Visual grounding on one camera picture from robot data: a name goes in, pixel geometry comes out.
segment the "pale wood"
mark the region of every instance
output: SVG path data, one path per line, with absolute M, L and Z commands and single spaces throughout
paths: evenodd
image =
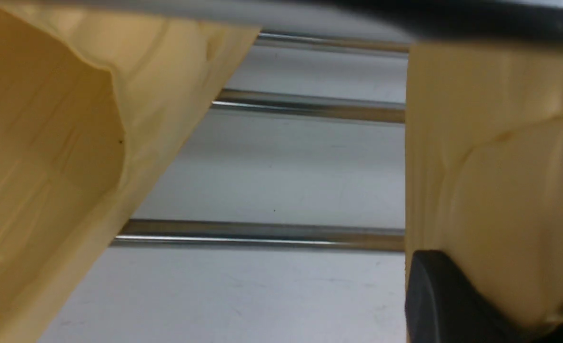
M 25 343 L 171 163 L 258 29 L 3 8 L 39 28 L 0 9 L 0 343 Z
M 412 48 L 406 263 L 441 249 L 526 330 L 563 320 L 563 50 Z

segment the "metal rod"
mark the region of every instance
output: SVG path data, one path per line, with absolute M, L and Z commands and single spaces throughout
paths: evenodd
M 404 123 L 404 104 L 223 90 L 212 109 Z
M 132 219 L 113 245 L 215 245 L 404 251 L 404 230 Z
M 326 37 L 305 33 L 264 30 L 258 34 L 255 45 L 300 50 L 320 50 L 349 54 L 408 58 L 408 44 L 388 41 Z

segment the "white surface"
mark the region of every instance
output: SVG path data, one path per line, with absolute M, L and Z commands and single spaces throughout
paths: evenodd
M 404 102 L 406 61 L 253 48 L 229 87 Z M 402 228 L 402 126 L 208 113 L 135 217 Z M 111 248 L 40 343 L 404 343 L 404 257 Z
M 40 343 L 404 343 L 403 260 L 110 248 Z

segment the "shiny metal bar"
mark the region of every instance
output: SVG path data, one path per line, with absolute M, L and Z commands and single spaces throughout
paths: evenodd
M 212 109 L 404 123 L 404 104 L 223 90 Z
M 404 251 L 404 230 L 225 222 L 130 220 L 113 245 L 214 245 Z
M 386 41 L 326 37 L 305 33 L 263 30 L 255 45 L 299 50 L 344 52 L 349 54 L 408 58 L 408 45 Z

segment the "chrome rod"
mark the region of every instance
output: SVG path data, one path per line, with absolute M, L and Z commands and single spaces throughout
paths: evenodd
M 264 30 L 260 32 L 255 45 L 408 58 L 408 44 L 404 43 L 350 39 L 345 37 L 327 37 L 274 30 Z
M 113 245 L 214 245 L 404 251 L 404 230 L 132 219 Z
M 404 104 L 223 90 L 212 109 L 404 123 Z

